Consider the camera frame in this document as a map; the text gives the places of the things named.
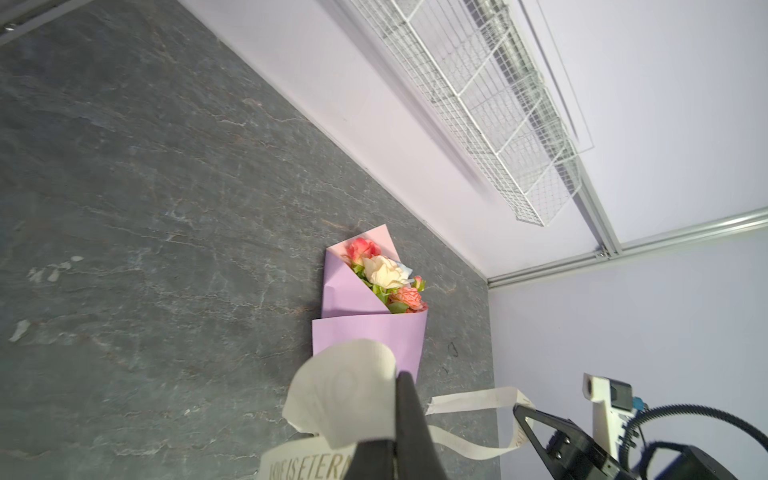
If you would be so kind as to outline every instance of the pink wrapping paper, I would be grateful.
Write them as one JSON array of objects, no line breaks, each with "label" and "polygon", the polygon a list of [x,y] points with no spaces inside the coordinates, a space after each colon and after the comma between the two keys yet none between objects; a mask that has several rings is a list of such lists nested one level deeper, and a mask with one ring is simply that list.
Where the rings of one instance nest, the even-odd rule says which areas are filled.
[{"label": "pink wrapping paper", "polygon": [[373,240],[382,254],[400,261],[386,225],[368,230],[326,250],[323,278],[323,318],[312,321],[313,354],[354,339],[371,339],[395,354],[397,371],[410,372],[414,381],[422,358],[427,312],[390,313],[386,306],[341,259],[346,245],[357,237]]}]

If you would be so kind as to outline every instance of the green leaf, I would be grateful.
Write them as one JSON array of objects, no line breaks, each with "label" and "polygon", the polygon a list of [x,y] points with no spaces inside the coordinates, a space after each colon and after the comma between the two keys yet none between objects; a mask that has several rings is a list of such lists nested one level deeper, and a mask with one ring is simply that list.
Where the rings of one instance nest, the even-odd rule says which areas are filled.
[{"label": "green leaf", "polygon": [[392,313],[405,313],[406,310],[408,309],[408,306],[405,305],[403,302],[392,302],[386,307]]}]

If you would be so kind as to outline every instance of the wire mesh shelf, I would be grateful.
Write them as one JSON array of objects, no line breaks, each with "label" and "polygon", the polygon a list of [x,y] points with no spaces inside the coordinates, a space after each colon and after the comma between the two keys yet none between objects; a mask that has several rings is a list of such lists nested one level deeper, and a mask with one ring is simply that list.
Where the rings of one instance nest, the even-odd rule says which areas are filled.
[{"label": "wire mesh shelf", "polygon": [[578,154],[503,0],[351,0],[515,211],[548,225]]}]

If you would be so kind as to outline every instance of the gray marble surface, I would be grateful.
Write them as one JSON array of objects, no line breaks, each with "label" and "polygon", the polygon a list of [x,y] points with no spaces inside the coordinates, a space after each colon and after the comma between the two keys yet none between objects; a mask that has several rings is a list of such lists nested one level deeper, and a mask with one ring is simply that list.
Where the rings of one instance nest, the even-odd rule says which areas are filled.
[{"label": "gray marble surface", "polygon": [[[323,249],[381,223],[429,281],[422,401],[493,386],[483,280],[176,2],[0,47],[0,105],[5,478],[252,478],[296,438]],[[493,412],[431,421],[497,442]]]}]

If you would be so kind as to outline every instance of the metal rail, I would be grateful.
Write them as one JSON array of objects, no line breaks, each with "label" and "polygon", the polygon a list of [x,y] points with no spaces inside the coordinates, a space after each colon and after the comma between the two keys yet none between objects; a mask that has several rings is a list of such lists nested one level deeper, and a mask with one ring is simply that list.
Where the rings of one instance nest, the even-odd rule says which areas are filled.
[{"label": "metal rail", "polygon": [[585,255],[578,255],[557,262],[494,276],[488,279],[488,288],[498,288],[500,286],[561,276],[606,263],[615,264],[646,253],[683,247],[705,240],[713,240],[766,227],[768,227],[768,207],[628,242],[622,246],[618,253],[612,256],[608,255],[605,251],[586,253]]},{"label": "metal rail", "polygon": [[0,12],[0,45],[92,0],[26,0]]}]

